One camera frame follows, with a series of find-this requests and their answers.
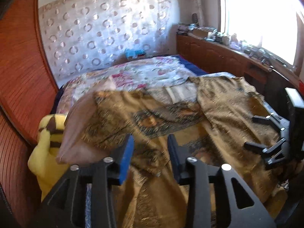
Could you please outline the golden brown patterned cloth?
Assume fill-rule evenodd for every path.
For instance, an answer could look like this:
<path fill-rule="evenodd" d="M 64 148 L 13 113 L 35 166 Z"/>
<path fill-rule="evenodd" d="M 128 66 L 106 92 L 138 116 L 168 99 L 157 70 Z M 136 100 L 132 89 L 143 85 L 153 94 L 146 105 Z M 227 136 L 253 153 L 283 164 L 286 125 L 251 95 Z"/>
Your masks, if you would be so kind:
<path fill-rule="evenodd" d="M 273 146 L 279 134 L 252 122 L 269 114 L 264 99 L 243 78 L 191 77 L 181 85 L 139 91 L 99 91 L 97 109 L 83 130 L 91 147 L 110 152 L 126 134 L 135 139 L 129 176 L 113 189 L 118 227 L 183 227 L 188 191 L 173 178 L 167 137 L 206 164 L 230 164 L 272 217 L 287 199 L 281 169 L 266 170 L 245 142 Z"/>

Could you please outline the wooden window-side cabinet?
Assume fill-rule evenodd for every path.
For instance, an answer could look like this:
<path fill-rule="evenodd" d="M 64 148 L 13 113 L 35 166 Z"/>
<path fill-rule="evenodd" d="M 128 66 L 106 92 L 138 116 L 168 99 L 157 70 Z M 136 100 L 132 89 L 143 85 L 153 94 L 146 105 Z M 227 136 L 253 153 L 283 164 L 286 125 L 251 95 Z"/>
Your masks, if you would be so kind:
<path fill-rule="evenodd" d="M 179 55 L 207 73 L 228 72 L 244 77 L 267 99 L 284 88 L 296 88 L 303 96 L 303 83 L 276 62 L 263 65 L 257 59 L 224 45 L 180 34 L 176 35 L 176 47 Z"/>

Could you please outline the yellow plush toy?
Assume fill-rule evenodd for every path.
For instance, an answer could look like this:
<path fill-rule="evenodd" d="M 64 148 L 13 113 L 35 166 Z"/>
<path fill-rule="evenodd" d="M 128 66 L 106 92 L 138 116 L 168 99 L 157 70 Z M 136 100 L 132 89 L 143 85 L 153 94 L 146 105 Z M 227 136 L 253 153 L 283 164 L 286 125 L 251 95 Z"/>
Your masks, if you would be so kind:
<path fill-rule="evenodd" d="M 27 165 L 37 177 L 41 200 L 47 196 L 68 168 L 67 164 L 58 164 L 56 161 L 66 117 L 64 114 L 50 114 L 43 117 L 39 123 L 38 144 L 32 151 Z"/>

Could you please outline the pink pillow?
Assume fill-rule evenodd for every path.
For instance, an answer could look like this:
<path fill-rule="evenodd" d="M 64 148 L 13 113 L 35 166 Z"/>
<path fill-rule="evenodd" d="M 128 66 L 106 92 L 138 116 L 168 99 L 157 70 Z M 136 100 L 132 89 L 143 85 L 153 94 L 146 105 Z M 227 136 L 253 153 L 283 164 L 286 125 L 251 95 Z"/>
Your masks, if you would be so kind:
<path fill-rule="evenodd" d="M 87 165 L 100 161 L 109 155 L 109 151 L 89 145 L 82 139 L 82 133 L 90 118 L 97 111 L 95 94 L 99 91 L 114 91 L 116 85 L 112 77 L 102 80 L 89 89 L 70 109 L 65 120 L 63 139 L 56 161 L 59 164 Z"/>

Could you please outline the navy blue blanket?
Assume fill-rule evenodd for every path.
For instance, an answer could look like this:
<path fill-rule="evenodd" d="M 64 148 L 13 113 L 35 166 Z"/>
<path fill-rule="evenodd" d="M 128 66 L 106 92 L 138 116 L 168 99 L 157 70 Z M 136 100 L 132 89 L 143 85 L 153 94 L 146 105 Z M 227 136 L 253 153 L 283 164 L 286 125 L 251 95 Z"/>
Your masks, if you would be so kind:
<path fill-rule="evenodd" d="M 203 76 L 207 75 L 208 73 L 199 68 L 198 66 L 194 65 L 193 63 L 187 61 L 185 58 L 183 58 L 180 55 L 174 55 L 176 58 L 179 59 L 180 63 L 183 64 L 188 70 L 193 72 L 196 76 Z"/>

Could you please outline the cardboard box on cabinet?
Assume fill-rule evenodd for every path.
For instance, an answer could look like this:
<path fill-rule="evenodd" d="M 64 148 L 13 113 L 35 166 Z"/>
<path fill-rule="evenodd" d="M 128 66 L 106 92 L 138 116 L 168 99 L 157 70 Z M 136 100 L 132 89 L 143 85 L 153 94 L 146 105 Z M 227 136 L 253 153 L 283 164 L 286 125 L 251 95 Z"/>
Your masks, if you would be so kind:
<path fill-rule="evenodd" d="M 211 38 L 214 35 L 214 32 L 215 32 L 214 29 L 200 27 L 193 29 L 192 34 L 194 36 L 204 39 L 204 38 Z"/>

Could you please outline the wooden slatted wardrobe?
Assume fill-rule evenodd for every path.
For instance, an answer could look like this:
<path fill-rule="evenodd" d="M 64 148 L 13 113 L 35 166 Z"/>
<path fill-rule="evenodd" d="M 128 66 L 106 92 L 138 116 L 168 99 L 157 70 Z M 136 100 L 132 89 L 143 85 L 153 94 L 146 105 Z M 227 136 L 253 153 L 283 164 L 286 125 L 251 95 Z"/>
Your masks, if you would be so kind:
<path fill-rule="evenodd" d="M 8 0 L 1 13 L 1 227 L 26 227 L 40 205 L 27 162 L 57 91 L 42 47 L 38 0 Z"/>

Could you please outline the teal item at bedhead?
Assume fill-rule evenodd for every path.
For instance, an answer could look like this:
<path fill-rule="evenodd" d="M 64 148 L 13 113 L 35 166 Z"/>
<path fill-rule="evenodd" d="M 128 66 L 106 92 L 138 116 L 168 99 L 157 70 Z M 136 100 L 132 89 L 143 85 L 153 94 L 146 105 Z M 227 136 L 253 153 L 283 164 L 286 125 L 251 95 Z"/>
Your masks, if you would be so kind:
<path fill-rule="evenodd" d="M 125 49 L 125 57 L 130 60 L 130 59 L 137 59 L 139 57 L 143 57 L 146 55 L 146 52 L 143 49 Z"/>

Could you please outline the white circle-pattern curtain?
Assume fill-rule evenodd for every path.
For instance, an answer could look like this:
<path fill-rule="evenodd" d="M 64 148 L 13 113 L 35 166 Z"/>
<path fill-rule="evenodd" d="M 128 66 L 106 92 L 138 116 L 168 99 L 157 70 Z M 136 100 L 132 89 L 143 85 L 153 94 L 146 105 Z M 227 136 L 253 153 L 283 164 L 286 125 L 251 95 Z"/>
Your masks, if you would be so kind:
<path fill-rule="evenodd" d="M 38 12 L 57 84 L 118 64 L 128 50 L 169 52 L 170 0 L 56 0 Z"/>

